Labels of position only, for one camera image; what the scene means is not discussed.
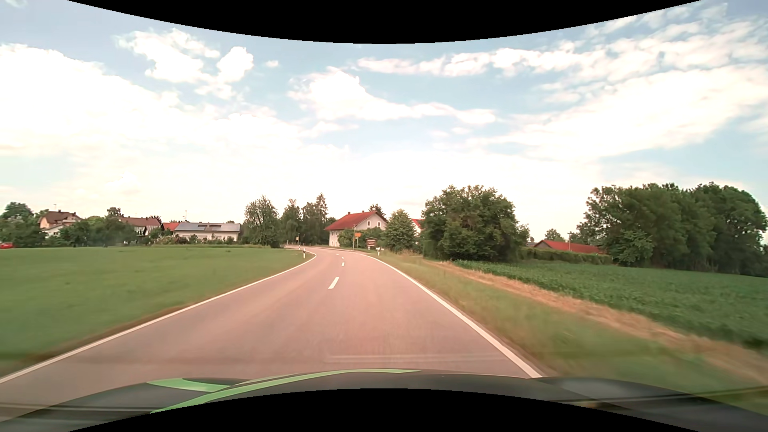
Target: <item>bush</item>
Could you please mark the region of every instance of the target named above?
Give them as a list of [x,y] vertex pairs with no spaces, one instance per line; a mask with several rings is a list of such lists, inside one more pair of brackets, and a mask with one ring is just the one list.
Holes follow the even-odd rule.
[[577,254],[576,252],[556,251],[523,247],[518,249],[518,260],[521,261],[564,261],[572,264],[609,265],[613,260],[609,255]]

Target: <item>building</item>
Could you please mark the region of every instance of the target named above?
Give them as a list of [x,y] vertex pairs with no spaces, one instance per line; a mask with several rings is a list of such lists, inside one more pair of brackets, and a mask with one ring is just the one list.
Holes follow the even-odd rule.
[[179,222],[163,222],[163,231],[168,230],[173,234],[177,226],[179,226]]
[[232,237],[233,240],[240,239],[240,224],[214,224],[210,222],[179,222],[175,227],[174,235],[190,238],[196,235],[197,238],[207,240],[226,240]]
[[339,246],[339,234],[344,230],[362,231],[369,228],[386,229],[386,219],[378,211],[364,211],[362,213],[349,213],[326,227],[329,232],[328,245]]
[[58,235],[59,230],[63,227],[68,227],[77,221],[83,219],[77,216],[75,213],[68,211],[49,211],[40,217],[38,223],[40,224],[40,230],[47,235]]
[[411,221],[413,222],[413,225],[416,227],[416,235],[418,236],[419,234],[422,233],[422,230],[424,229],[424,228],[422,228],[423,220],[422,219],[411,219]]
[[133,225],[136,234],[143,237],[149,235],[149,233],[155,228],[160,228],[162,223],[156,218],[126,218],[119,217],[120,222],[124,222],[129,225]]
[[571,243],[566,241],[542,240],[534,248],[555,249],[556,251],[576,252],[577,254],[605,254],[597,246],[588,244]]

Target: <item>red barn roof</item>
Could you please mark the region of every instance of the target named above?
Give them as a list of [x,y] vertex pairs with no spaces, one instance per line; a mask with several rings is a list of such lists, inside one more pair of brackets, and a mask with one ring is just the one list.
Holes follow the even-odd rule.
[[579,243],[567,243],[565,241],[542,240],[539,241],[535,247],[542,243],[546,244],[552,249],[557,249],[558,251],[571,251],[576,252],[577,254],[603,254],[603,251],[601,251],[597,246],[590,246],[588,244]]
[[354,227],[355,225],[358,225],[360,222],[366,220],[367,218],[370,218],[374,214],[376,214],[375,211],[364,211],[363,213],[347,214],[346,216],[339,219],[338,221],[328,225],[326,227],[326,231],[352,229],[352,227]]

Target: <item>blue sky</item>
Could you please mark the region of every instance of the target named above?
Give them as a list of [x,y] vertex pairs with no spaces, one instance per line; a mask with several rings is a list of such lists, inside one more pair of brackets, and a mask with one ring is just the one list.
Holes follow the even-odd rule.
[[604,184],[715,181],[768,204],[768,2],[416,45],[298,42],[0,0],[0,201],[242,220],[320,192],[418,217],[449,184],[535,238]]

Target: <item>asphalt road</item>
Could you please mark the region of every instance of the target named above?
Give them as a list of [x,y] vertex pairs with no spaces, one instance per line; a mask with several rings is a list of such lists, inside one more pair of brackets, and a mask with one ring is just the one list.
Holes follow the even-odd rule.
[[172,377],[368,367],[529,376],[505,348],[396,270],[356,252],[307,249],[314,259],[267,281],[0,378],[0,406],[18,406],[0,415]]

